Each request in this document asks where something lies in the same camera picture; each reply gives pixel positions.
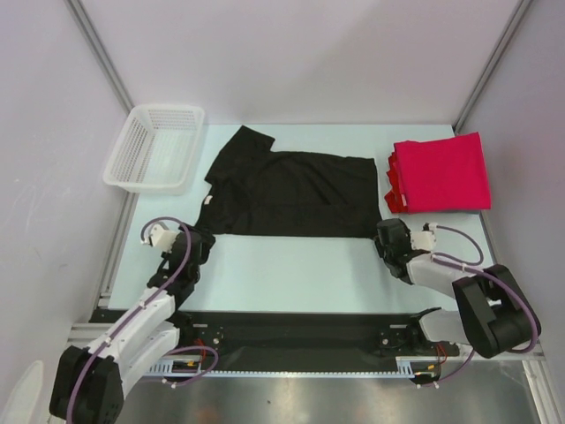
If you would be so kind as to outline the black t shirt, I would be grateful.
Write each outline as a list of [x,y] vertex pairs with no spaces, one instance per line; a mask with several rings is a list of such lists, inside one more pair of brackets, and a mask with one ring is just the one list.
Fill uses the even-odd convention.
[[214,235],[371,239],[381,221],[370,158],[274,151],[275,138],[240,127],[205,180],[197,227]]

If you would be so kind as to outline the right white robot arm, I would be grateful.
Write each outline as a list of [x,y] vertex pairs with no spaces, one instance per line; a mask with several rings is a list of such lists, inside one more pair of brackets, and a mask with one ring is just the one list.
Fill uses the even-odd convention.
[[[438,231],[467,239],[478,259],[465,261],[437,251]],[[437,223],[411,231],[403,220],[392,218],[377,224],[374,244],[393,277],[456,302],[456,312],[436,309],[409,329],[407,343],[415,353],[428,354],[439,341],[469,345],[486,359],[535,348],[541,335],[539,318],[509,268],[482,266],[485,254],[472,236]]]

